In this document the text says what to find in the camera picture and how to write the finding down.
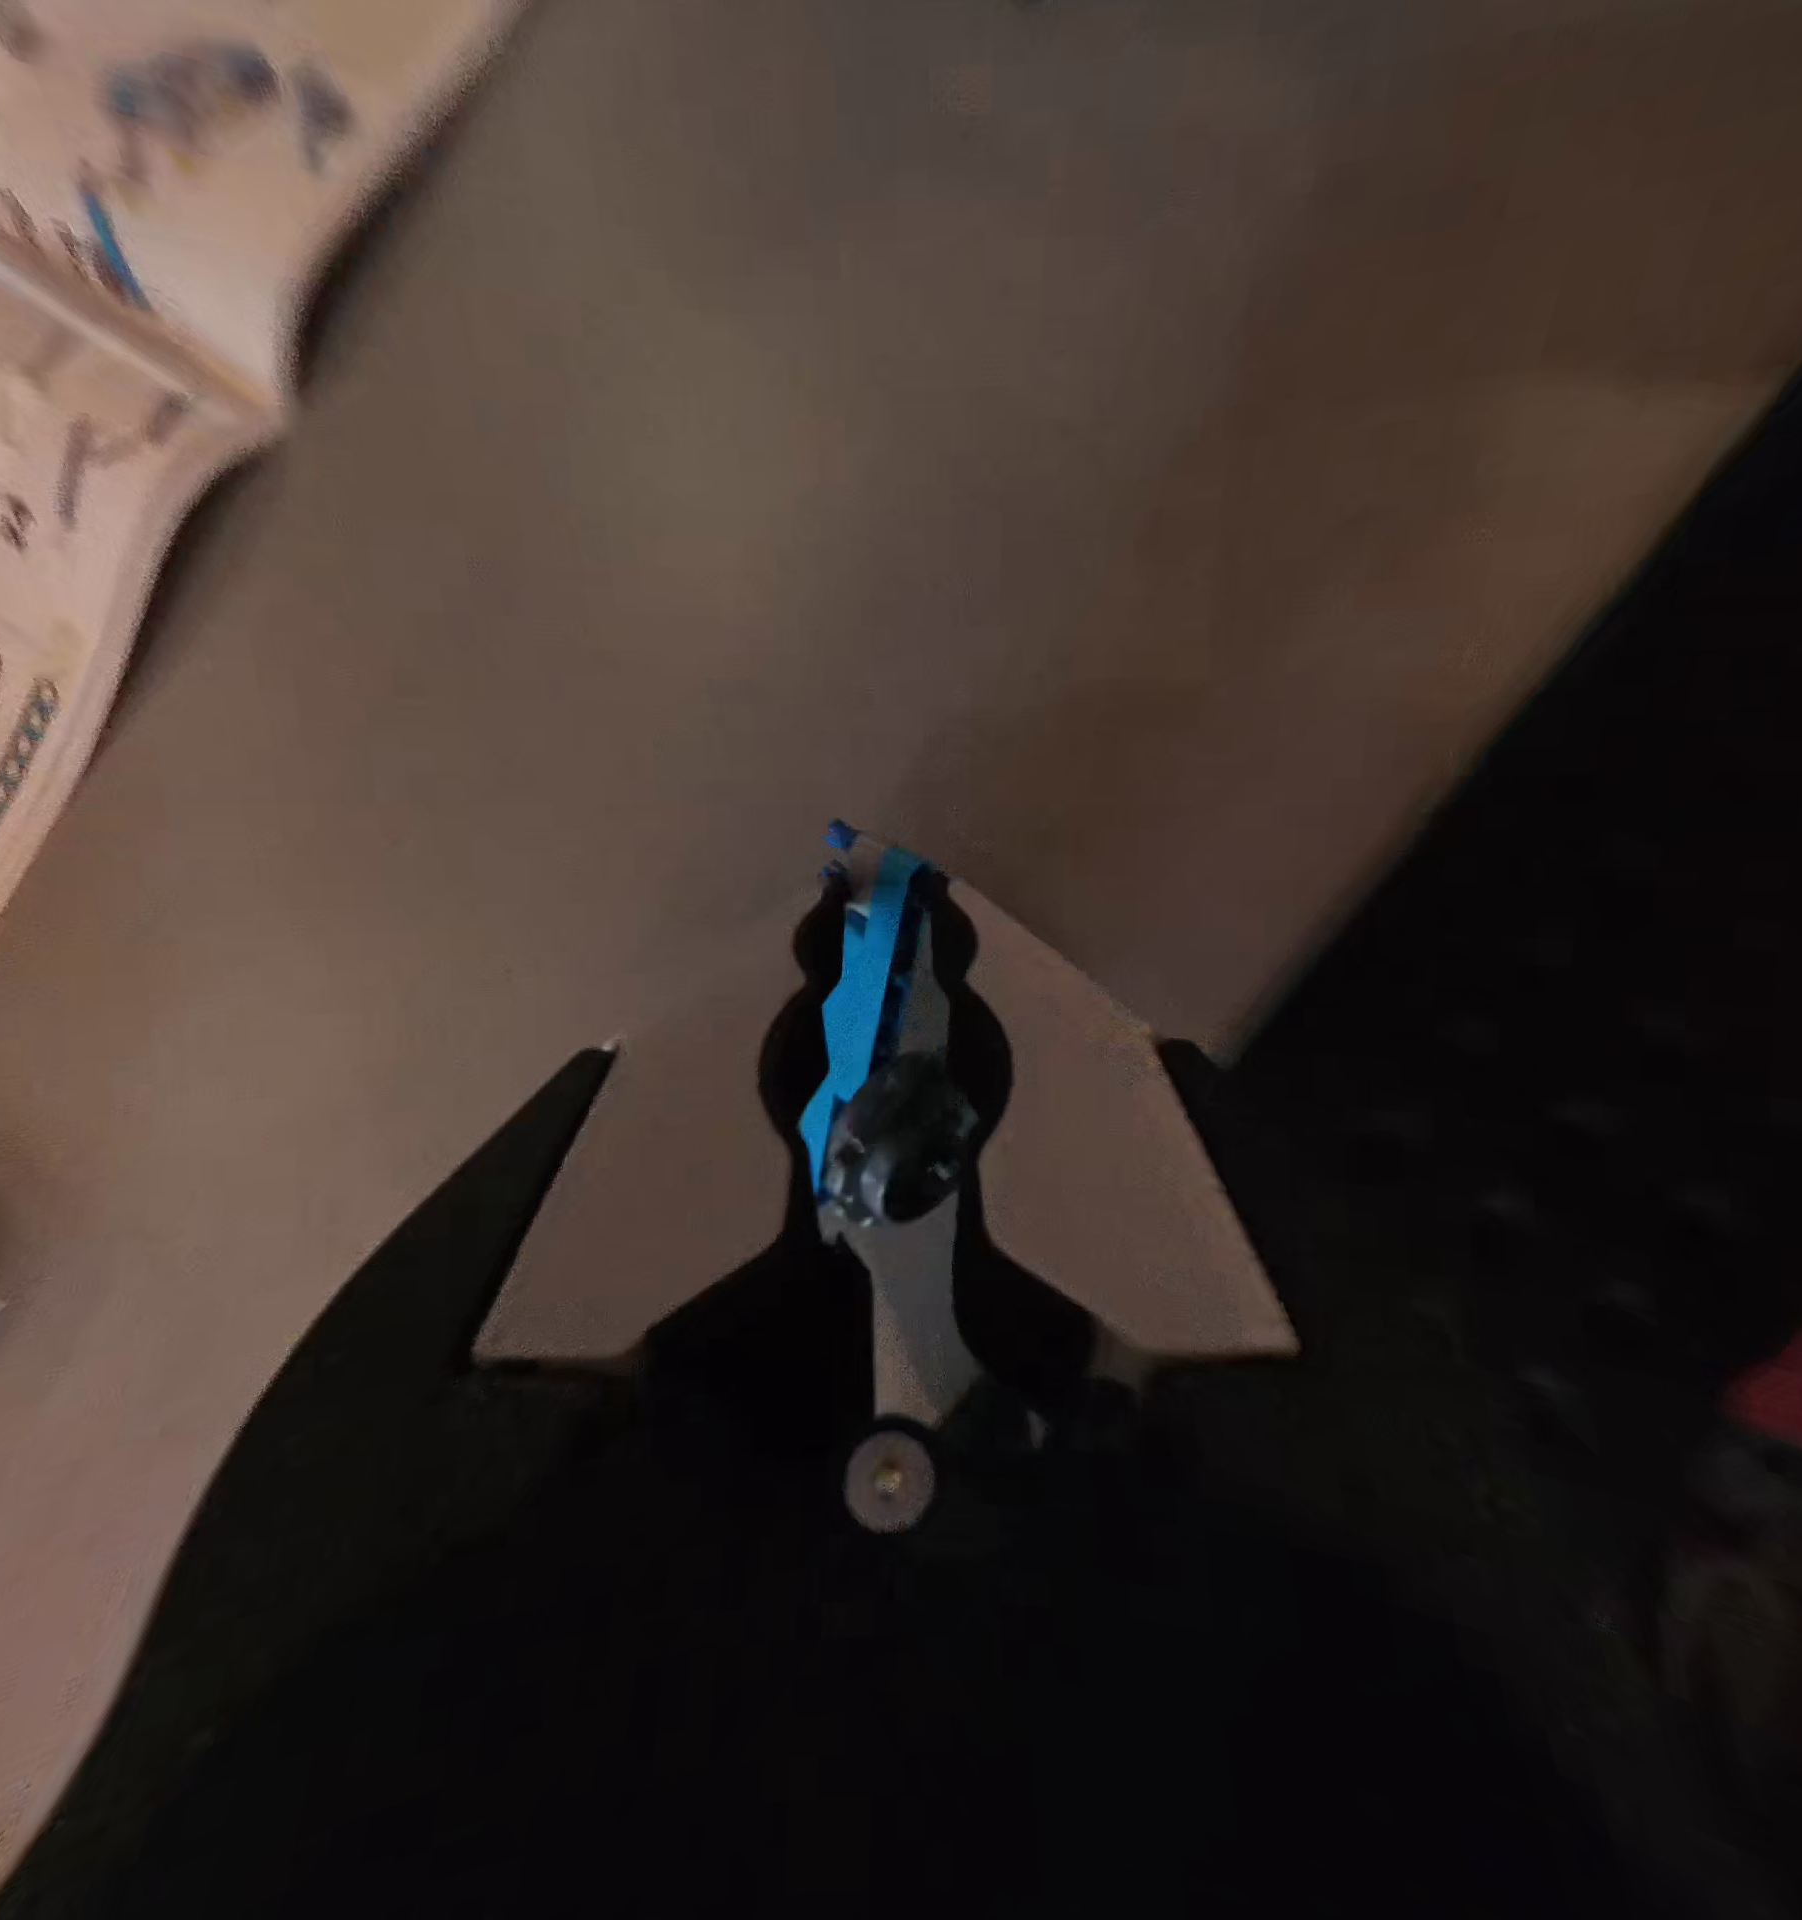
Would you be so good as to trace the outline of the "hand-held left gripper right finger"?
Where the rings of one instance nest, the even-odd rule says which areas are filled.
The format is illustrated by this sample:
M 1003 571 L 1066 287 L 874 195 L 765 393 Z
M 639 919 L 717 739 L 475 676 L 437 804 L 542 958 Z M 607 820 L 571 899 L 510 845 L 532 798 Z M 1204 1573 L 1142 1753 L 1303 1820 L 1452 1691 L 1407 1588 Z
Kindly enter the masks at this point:
M 957 1325 L 985 1366 L 1288 1360 L 1300 1340 L 1149 1023 L 971 885 L 963 986 L 1005 1053 L 960 1208 Z

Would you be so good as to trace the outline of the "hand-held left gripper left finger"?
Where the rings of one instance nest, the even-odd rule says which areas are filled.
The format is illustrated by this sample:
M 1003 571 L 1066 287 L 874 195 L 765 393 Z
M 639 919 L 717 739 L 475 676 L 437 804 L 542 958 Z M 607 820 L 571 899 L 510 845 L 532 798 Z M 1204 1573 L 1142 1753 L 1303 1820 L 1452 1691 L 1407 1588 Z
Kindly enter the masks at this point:
M 820 1236 L 807 1154 L 770 1112 L 776 1020 L 810 986 L 819 887 L 715 939 L 611 1047 L 600 1091 L 527 1227 L 471 1358 L 489 1373 L 613 1374 L 672 1314 L 782 1246 L 862 1299 Z

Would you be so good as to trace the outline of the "blue beam wheel assembly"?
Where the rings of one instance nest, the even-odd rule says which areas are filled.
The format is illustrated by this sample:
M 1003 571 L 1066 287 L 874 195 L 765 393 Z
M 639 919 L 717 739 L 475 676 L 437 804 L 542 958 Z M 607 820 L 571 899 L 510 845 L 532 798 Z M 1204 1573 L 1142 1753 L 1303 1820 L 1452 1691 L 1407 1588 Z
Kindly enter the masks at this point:
M 952 1070 L 952 1003 L 934 961 L 943 877 L 846 820 L 829 825 L 824 845 L 841 973 L 820 1007 L 822 1072 L 796 1134 L 822 1218 L 911 1228 L 960 1191 L 981 1131 Z

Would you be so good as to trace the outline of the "grey desk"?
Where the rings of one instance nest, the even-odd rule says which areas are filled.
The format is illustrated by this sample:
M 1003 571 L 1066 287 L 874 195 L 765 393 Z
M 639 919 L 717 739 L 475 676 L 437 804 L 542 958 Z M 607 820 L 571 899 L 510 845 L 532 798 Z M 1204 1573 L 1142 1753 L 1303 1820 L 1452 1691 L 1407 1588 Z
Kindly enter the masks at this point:
M 1233 1043 L 1802 364 L 1802 4 L 538 4 L 0 919 L 0 1884 L 372 1249 L 865 823 Z

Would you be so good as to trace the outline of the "black perforated chair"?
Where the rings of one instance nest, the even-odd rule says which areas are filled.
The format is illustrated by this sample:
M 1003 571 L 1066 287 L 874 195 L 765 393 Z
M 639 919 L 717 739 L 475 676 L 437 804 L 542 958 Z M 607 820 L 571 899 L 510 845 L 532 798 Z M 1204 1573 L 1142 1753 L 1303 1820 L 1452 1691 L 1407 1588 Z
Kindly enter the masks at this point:
M 1228 1495 L 1492 1677 L 1603 1916 L 1802 1916 L 1802 371 L 1215 1086 Z

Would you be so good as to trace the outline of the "instruction booklet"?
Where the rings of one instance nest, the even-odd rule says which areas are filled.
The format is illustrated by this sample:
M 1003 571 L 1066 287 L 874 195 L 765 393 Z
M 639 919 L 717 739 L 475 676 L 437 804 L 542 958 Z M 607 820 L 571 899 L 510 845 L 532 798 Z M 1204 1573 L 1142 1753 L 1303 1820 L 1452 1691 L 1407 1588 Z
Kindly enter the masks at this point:
M 336 254 L 522 12 L 0 2 L 0 920 Z

